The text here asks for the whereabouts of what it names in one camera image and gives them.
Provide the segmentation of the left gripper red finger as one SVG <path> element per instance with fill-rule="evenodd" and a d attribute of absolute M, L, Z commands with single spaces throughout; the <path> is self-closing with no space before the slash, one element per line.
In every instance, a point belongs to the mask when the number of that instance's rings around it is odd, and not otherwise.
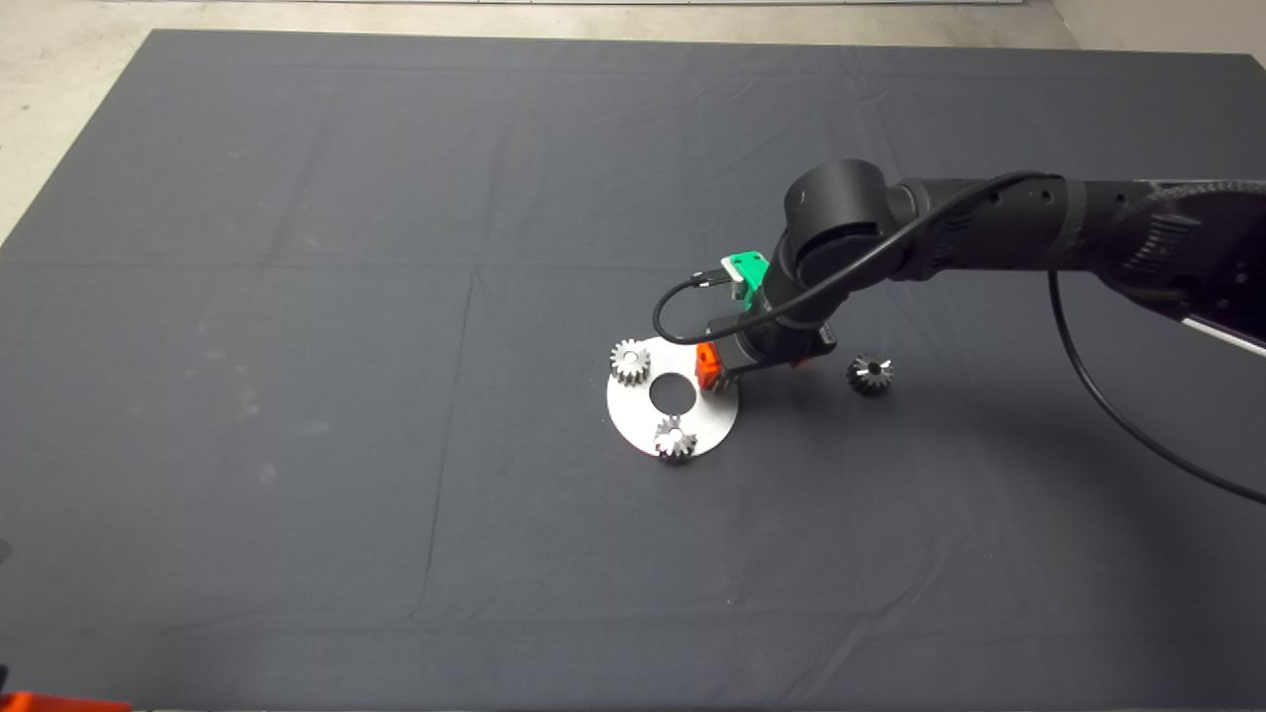
<path fill-rule="evenodd" d="M 60 697 L 37 692 L 1 694 L 1 712 L 130 712 L 130 703 L 80 697 Z"/>

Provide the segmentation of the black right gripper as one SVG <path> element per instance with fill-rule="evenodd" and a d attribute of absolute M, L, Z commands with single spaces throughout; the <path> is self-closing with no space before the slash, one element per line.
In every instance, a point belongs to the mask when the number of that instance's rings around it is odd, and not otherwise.
<path fill-rule="evenodd" d="M 728 378 L 779 366 L 799 369 L 836 352 L 838 340 L 827 323 L 815 329 L 786 327 L 781 321 L 749 326 L 765 310 L 768 299 L 755 291 L 746 310 L 709 321 L 708 342 L 696 345 L 696 381 L 701 391 L 722 393 L 728 388 Z"/>

